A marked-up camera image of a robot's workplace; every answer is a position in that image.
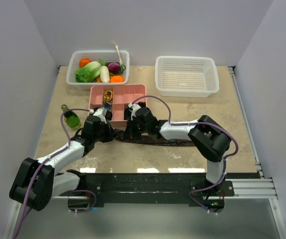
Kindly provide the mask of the brown patterned tie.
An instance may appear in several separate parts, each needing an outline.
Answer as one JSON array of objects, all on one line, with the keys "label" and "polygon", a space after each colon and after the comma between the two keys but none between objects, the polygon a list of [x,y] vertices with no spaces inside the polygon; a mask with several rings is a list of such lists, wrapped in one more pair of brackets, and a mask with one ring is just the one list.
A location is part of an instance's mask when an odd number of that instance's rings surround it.
[{"label": "brown patterned tie", "polygon": [[125,131],[121,129],[115,129],[118,134],[116,140],[125,143],[142,144],[142,145],[153,145],[153,146],[171,146],[171,147],[183,147],[183,146],[194,146],[192,141],[182,139],[156,139],[149,135],[139,135],[136,138],[126,138]]}]

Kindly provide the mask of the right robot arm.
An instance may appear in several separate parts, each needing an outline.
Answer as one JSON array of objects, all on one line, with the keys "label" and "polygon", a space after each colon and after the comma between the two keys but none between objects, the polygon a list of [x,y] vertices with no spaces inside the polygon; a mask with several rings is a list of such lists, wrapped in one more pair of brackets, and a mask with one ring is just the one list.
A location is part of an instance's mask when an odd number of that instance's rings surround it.
[{"label": "right robot arm", "polygon": [[216,196],[223,190],[223,156],[231,139],[211,117],[186,122],[158,120],[149,108],[138,104],[128,105],[124,117],[127,127],[122,140],[154,146],[195,146],[207,160],[207,193]]}]

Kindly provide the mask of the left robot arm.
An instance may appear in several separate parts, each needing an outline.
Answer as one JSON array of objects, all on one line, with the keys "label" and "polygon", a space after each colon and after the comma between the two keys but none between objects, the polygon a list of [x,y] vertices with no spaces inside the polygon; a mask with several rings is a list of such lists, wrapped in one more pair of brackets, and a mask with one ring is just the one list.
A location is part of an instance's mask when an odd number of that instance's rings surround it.
[{"label": "left robot arm", "polygon": [[39,159],[26,158],[20,165],[9,191],[9,197],[19,203],[41,211],[53,196],[71,191],[75,195],[86,192],[87,183],[75,173],[59,171],[93,150],[97,142],[110,142],[117,133],[110,117],[88,116],[80,134],[50,155]]}]

